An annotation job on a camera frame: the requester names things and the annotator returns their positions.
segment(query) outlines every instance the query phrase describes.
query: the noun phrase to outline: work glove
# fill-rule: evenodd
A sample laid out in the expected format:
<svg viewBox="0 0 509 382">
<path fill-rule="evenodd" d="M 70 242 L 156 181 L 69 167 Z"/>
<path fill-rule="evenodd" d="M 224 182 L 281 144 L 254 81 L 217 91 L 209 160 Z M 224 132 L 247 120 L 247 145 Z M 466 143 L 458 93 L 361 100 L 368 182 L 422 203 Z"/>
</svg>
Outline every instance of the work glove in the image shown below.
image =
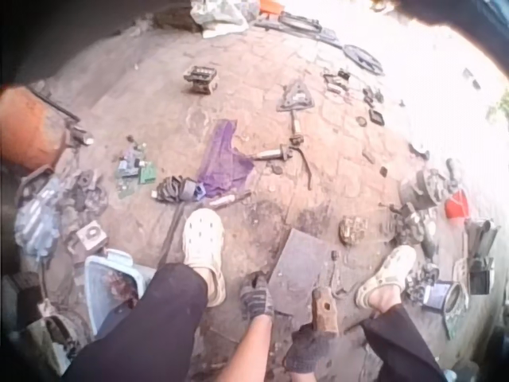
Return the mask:
<svg viewBox="0 0 509 382">
<path fill-rule="evenodd" d="M 288 372 L 308 374 L 315 371 L 317 362 L 328 354 L 331 337 L 313 330 L 313 324 L 301 326 L 292 333 L 292 345 L 283 364 Z"/>
<path fill-rule="evenodd" d="M 243 316 L 253 318 L 265 314 L 274 316 L 274 303 L 270 296 L 265 276 L 260 272 L 251 273 L 243 281 L 240 289 L 240 301 L 243 304 Z"/>
</svg>

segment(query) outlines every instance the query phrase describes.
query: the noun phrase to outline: hammer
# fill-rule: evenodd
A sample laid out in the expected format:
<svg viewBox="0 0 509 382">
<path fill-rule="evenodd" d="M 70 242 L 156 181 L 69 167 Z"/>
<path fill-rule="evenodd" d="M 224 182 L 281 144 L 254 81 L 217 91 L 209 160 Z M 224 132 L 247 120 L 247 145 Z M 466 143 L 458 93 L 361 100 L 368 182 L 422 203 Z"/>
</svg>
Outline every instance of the hammer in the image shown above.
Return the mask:
<svg viewBox="0 0 509 382">
<path fill-rule="evenodd" d="M 337 325 L 336 300 L 332 296 L 331 288 L 319 286 L 311 294 L 313 330 L 322 332 L 330 337 L 337 337 L 340 330 Z"/>
</svg>

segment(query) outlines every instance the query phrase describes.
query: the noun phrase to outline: hand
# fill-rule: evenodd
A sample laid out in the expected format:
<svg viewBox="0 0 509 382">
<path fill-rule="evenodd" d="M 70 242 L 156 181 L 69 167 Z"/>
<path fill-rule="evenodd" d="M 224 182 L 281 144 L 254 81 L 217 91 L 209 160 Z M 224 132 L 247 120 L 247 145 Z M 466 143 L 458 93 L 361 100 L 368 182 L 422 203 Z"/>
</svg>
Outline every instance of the hand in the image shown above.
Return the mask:
<svg viewBox="0 0 509 382">
<path fill-rule="evenodd" d="M 288 349 L 284 366 L 288 372 L 308 374 L 315 371 L 318 360 L 328 354 L 331 337 L 313 330 L 312 324 L 301 326 L 292 333 L 292 345 Z"/>
<path fill-rule="evenodd" d="M 243 316 L 253 318 L 265 314 L 274 316 L 274 303 L 270 296 L 267 280 L 260 272 L 251 273 L 246 277 L 240 289 L 240 300 L 243 304 Z"/>
</svg>

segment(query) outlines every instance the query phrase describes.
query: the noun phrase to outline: beige sandal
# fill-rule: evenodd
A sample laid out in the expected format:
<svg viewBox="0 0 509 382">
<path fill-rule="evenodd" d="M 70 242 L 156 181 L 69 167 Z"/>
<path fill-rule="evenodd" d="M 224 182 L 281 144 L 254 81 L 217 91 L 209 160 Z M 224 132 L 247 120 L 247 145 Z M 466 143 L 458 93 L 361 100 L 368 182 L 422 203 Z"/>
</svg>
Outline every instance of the beige sandal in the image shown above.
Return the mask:
<svg viewBox="0 0 509 382">
<path fill-rule="evenodd" d="M 221 250 L 224 229 L 220 216 L 211 209 L 197 209 L 185 221 L 182 234 L 184 264 L 191 268 L 205 268 L 211 272 L 207 306 L 218 306 L 226 298 L 221 271 Z"/>
<path fill-rule="evenodd" d="M 370 308 L 368 304 L 371 292 L 386 285 L 397 285 L 401 292 L 405 290 L 405 279 L 415 263 L 417 253 L 410 245 L 395 248 L 383 261 L 382 267 L 368 279 L 356 294 L 356 304 L 359 308 Z"/>
</svg>

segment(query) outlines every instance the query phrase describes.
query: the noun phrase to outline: black pants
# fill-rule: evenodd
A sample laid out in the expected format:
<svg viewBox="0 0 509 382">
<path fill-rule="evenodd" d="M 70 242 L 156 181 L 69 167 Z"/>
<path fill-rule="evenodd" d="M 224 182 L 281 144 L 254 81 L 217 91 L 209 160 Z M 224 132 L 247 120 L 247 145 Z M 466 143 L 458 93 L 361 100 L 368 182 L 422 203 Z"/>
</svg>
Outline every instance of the black pants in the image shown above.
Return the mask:
<svg viewBox="0 0 509 382">
<path fill-rule="evenodd" d="M 64 374 L 67 381 L 185 379 L 194 332 L 207 305 L 207 284 L 191 268 L 168 264 L 156 272 L 136 309 L 83 349 Z M 104 325 L 111 328 L 115 317 Z M 383 360 L 381 381 L 444 380 L 402 305 L 363 323 L 366 339 Z"/>
</svg>

